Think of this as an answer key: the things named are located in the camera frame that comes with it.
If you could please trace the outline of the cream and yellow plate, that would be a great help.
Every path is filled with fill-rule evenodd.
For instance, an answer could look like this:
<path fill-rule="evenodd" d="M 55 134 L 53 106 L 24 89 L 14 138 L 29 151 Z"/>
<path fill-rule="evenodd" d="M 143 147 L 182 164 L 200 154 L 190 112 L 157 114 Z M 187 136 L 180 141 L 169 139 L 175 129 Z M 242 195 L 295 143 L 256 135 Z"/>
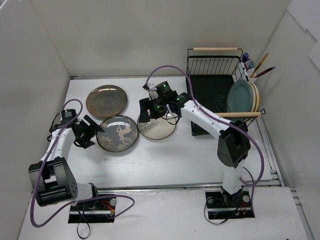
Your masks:
<path fill-rule="evenodd" d="M 252 85 L 253 85 L 253 87 L 255 89 L 255 95 L 256 95 L 256 104 L 255 104 L 254 111 L 258 112 L 259 105 L 260 105 L 260 93 L 259 93 L 259 90 L 258 90 L 257 86 L 254 83 L 252 83 Z"/>

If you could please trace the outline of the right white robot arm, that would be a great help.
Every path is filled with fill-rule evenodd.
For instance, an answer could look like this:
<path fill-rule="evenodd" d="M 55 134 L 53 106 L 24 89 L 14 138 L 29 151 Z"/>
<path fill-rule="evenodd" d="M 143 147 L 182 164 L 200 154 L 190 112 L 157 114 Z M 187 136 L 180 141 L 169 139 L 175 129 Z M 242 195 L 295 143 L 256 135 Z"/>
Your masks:
<path fill-rule="evenodd" d="M 226 166 L 222 182 L 221 200 L 227 206 L 239 201 L 243 184 L 243 163 L 251 148 L 247 125 L 230 121 L 201 106 L 192 93 L 178 94 L 164 81 L 158 85 L 145 83 L 148 97 L 139 101 L 140 123 L 163 118 L 168 113 L 197 124 L 218 141 L 217 157 Z"/>

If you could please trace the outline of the blue-grey ceramic plate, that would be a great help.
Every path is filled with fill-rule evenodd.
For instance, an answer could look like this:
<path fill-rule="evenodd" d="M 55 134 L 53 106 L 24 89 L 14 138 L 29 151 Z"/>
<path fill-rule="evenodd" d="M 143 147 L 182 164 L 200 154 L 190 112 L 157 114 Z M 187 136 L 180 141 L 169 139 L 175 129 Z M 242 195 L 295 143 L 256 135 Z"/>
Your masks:
<path fill-rule="evenodd" d="M 249 83 L 240 79 L 237 80 L 229 90 L 227 97 L 227 111 L 229 113 L 251 112 L 253 91 Z"/>

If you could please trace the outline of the pale green plate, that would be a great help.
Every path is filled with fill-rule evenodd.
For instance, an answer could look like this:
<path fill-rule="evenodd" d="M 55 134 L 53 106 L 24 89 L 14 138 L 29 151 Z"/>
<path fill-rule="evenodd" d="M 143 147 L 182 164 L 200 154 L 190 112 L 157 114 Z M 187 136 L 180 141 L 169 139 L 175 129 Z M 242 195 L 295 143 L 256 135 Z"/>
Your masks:
<path fill-rule="evenodd" d="M 251 112 L 256 112 L 257 102 L 258 102 L 258 90 L 257 87 L 252 83 L 248 82 L 251 87 Z"/>

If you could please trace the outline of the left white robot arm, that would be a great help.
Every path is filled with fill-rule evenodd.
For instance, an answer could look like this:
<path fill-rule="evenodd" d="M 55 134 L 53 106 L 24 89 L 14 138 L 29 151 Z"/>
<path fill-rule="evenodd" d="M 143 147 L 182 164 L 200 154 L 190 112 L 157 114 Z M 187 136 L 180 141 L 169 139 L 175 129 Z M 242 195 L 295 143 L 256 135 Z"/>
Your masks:
<path fill-rule="evenodd" d="M 80 201 L 89 210 L 100 204 L 98 190 L 93 183 L 78 183 L 67 163 L 72 145 L 87 149 L 95 143 L 91 139 L 104 130 L 88 115 L 83 120 L 74 119 L 75 109 L 65 109 L 59 114 L 60 123 L 53 125 L 49 132 L 50 144 L 45 156 L 28 168 L 30 181 L 36 186 L 41 165 L 45 159 L 35 199 L 39 206 L 45 207 L 62 202 Z"/>

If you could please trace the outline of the grey reindeer plate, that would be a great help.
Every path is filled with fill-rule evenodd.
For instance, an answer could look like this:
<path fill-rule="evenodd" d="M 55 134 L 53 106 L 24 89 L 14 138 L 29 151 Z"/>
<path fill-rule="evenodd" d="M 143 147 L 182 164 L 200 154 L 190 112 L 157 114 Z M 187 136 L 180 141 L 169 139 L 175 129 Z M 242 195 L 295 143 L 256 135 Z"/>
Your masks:
<path fill-rule="evenodd" d="M 138 139 L 138 126 L 130 117 L 124 115 L 113 116 L 104 120 L 99 126 L 103 132 L 97 132 L 96 141 L 107 152 L 126 151 Z"/>

